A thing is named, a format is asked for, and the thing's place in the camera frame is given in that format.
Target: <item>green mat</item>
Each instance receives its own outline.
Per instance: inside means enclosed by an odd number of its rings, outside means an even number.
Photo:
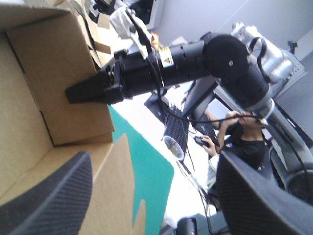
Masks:
[[[161,227],[174,170],[112,106],[109,107],[115,132],[113,142],[126,133],[134,167],[134,218],[140,200],[146,201],[145,235],[158,235]]]

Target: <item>man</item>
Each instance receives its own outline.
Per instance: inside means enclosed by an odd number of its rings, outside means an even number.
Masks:
[[[216,120],[211,113],[205,112],[211,120]],[[243,112],[243,115],[252,115],[251,112]],[[241,158],[244,162],[254,169],[258,169],[263,161],[266,146],[263,139],[263,125],[258,119],[253,117],[237,117],[240,113],[237,111],[228,112],[226,117],[234,117],[233,119],[225,120],[222,123],[213,125],[219,129],[217,139],[220,147],[214,146],[212,140],[208,136],[203,136],[202,140],[209,143],[210,147],[203,148],[211,156],[217,155],[220,150],[226,145],[235,155]],[[225,142],[225,135],[231,135]]]

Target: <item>white object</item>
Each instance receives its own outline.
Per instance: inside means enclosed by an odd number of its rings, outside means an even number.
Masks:
[[[145,46],[143,46],[139,41],[138,32],[134,32],[134,24],[128,17],[126,11],[128,9],[123,6],[114,11],[110,16],[110,22],[121,39],[131,39],[135,45],[138,47],[142,57],[146,59],[148,57],[148,52]],[[131,11],[131,16],[137,25],[146,34],[149,41],[151,41],[151,34],[148,32],[146,25],[141,19],[135,16],[134,12]]]
[[[208,189],[212,188],[212,186],[216,182],[216,172],[217,172],[217,165],[219,163],[219,158],[220,156],[217,154],[209,160],[209,166],[207,169],[207,180],[206,180]]]

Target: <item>cardboard flap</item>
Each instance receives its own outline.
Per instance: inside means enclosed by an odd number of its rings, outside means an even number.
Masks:
[[[146,202],[145,200],[141,200],[132,235],[144,235],[145,224],[146,224]]]
[[[81,235],[130,235],[133,230],[134,171],[126,135],[111,149],[93,181]]]
[[[0,31],[68,13],[66,9],[0,3]]]
[[[51,147],[21,67],[0,33],[0,197]]]
[[[23,177],[3,197],[0,197],[0,205],[40,183],[79,151],[88,151],[90,153],[92,176],[93,178],[96,177],[96,173],[99,171],[112,147],[112,143],[102,143],[52,148],[33,168],[24,173]]]
[[[55,144],[112,132],[107,105],[70,104],[65,95],[67,87],[95,74],[74,15],[14,29],[9,37]]]

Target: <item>man's hand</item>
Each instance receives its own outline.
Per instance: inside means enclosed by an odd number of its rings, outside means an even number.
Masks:
[[[238,111],[230,111],[230,112],[228,112],[228,113],[226,114],[226,117],[227,117],[227,118],[231,118],[231,117],[235,117],[235,116],[237,116],[237,115],[240,115],[240,113],[239,113]],[[225,126],[229,127],[229,126],[231,126],[231,125],[237,123],[238,121],[239,121],[239,118],[238,118],[238,117],[237,117],[237,118],[235,117],[235,118],[232,118],[232,119],[223,121],[222,125],[225,125]]]
[[[212,157],[217,155],[217,152],[215,150],[215,145],[214,145],[213,141],[211,140],[211,138],[209,136],[202,136],[202,140],[209,143],[209,145],[210,145],[209,148],[206,147],[205,145],[202,146],[205,149],[205,151]]]

